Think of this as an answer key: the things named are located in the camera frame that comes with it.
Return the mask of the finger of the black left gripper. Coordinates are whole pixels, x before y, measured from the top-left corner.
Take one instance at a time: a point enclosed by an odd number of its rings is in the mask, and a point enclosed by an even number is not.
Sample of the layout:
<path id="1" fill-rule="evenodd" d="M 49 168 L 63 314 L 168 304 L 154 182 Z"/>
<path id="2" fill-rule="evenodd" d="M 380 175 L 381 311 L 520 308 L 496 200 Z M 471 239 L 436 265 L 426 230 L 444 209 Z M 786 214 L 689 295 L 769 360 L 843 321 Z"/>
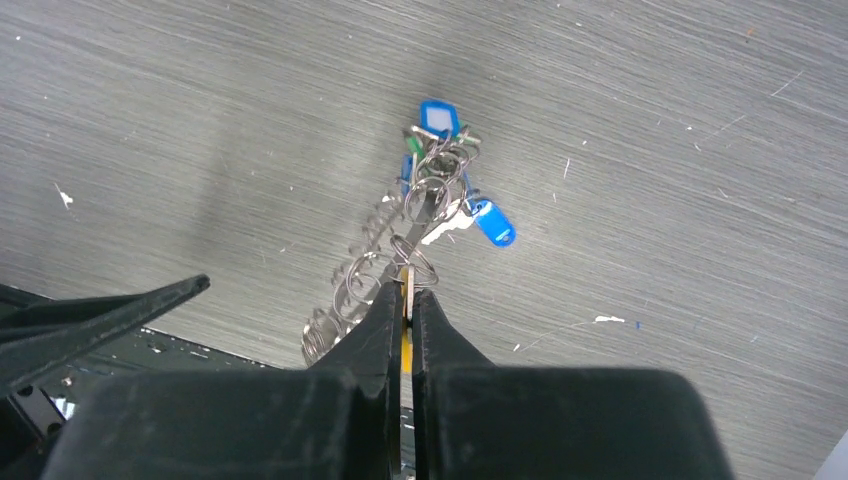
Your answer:
<path id="1" fill-rule="evenodd" d="M 55 300 L 1 286 L 1 395 L 156 320 L 211 285 L 196 275 L 148 292 Z"/>

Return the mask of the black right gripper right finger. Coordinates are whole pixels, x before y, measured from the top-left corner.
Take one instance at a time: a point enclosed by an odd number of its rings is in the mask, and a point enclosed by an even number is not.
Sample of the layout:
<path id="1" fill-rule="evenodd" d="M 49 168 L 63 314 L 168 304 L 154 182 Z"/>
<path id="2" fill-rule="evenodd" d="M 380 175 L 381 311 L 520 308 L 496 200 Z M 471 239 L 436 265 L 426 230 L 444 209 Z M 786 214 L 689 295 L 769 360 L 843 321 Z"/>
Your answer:
<path id="1" fill-rule="evenodd" d="M 708 409 L 678 373 L 499 366 L 448 321 L 413 308 L 421 479 L 729 479 Z"/>

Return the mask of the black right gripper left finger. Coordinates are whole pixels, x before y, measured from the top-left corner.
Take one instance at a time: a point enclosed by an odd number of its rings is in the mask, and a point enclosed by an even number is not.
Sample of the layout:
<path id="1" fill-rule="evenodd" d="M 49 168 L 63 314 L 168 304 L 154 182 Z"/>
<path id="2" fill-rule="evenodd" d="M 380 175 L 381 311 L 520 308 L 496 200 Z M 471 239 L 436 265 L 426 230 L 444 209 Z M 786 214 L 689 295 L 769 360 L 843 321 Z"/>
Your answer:
<path id="1" fill-rule="evenodd" d="M 402 290 L 307 369 L 178 370 L 100 381 L 46 479 L 391 479 L 400 462 Z"/>

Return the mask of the yellow key tag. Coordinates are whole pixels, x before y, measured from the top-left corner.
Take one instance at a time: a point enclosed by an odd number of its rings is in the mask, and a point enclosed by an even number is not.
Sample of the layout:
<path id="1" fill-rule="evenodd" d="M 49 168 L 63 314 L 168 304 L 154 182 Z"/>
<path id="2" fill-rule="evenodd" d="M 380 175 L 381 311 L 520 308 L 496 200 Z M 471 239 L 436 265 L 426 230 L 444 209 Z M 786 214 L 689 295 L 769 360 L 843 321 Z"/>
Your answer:
<path id="1" fill-rule="evenodd" d="M 412 311 L 414 305 L 414 274 L 415 267 L 409 265 L 401 270 L 403 285 L 402 337 L 401 337 L 401 370 L 405 374 L 412 372 L 413 345 L 411 339 Z"/>

